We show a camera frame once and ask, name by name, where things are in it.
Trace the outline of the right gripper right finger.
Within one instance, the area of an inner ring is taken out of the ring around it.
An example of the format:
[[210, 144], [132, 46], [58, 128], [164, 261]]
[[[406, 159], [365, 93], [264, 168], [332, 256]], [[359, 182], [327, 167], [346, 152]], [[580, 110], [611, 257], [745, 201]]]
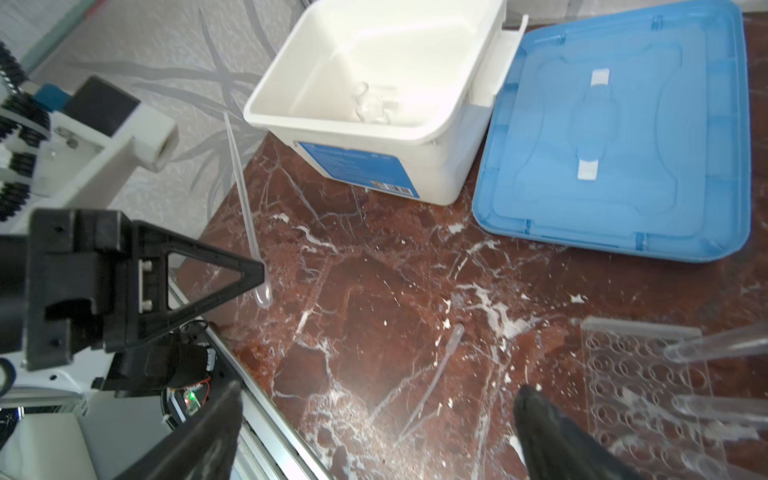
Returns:
[[514, 421], [531, 479], [640, 477], [530, 385], [518, 390]]

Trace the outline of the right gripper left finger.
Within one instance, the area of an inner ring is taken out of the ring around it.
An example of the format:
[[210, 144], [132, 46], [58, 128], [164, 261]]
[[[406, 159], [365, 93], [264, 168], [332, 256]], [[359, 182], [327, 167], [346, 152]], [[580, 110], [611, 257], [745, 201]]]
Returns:
[[242, 386], [232, 381], [142, 458], [120, 479], [228, 479], [241, 429]]

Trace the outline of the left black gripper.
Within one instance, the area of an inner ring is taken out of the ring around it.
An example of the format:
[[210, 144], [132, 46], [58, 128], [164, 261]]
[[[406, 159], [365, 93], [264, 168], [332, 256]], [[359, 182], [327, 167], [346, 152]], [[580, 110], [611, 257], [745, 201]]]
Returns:
[[266, 266], [116, 210], [37, 209], [29, 222], [24, 360], [148, 344], [262, 285]]

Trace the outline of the clear test tube rack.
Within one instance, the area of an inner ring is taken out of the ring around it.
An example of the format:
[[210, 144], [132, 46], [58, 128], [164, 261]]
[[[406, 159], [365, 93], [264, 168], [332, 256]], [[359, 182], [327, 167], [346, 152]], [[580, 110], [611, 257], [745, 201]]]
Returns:
[[752, 426], [697, 417], [687, 404], [712, 395], [706, 363], [668, 360], [665, 349], [698, 328], [589, 317], [581, 324], [588, 431], [644, 479], [757, 479], [725, 446]]

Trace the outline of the clear small plastic beaker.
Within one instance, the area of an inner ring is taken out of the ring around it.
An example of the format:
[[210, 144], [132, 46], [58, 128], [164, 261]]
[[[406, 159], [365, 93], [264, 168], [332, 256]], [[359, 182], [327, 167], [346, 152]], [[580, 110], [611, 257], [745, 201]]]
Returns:
[[358, 81], [352, 87], [355, 113], [361, 123], [389, 125], [397, 106], [396, 88]]

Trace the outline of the blue plastic bin lid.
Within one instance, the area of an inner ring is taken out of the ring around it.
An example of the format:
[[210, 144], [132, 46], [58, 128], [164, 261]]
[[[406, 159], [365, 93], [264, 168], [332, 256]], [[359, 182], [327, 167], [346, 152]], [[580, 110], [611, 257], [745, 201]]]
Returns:
[[525, 34], [472, 203], [487, 232], [689, 263], [751, 229], [744, 22], [686, 1]]

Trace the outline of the white plastic storage bin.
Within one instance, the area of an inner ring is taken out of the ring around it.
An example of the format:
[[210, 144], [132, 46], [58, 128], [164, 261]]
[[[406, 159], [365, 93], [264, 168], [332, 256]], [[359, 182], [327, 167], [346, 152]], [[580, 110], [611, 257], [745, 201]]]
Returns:
[[326, 178], [452, 204], [525, 34], [506, 17], [503, 1], [314, 2], [244, 118]]

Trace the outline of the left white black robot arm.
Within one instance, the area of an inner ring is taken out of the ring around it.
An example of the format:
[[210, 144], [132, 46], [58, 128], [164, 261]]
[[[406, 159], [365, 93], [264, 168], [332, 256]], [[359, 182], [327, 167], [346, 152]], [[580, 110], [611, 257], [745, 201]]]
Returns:
[[213, 351], [184, 327], [266, 266], [110, 208], [135, 169], [165, 167], [177, 124], [97, 76], [30, 90], [8, 50], [1, 82], [2, 355], [39, 371], [101, 349], [113, 361], [93, 385], [118, 397], [209, 383]]

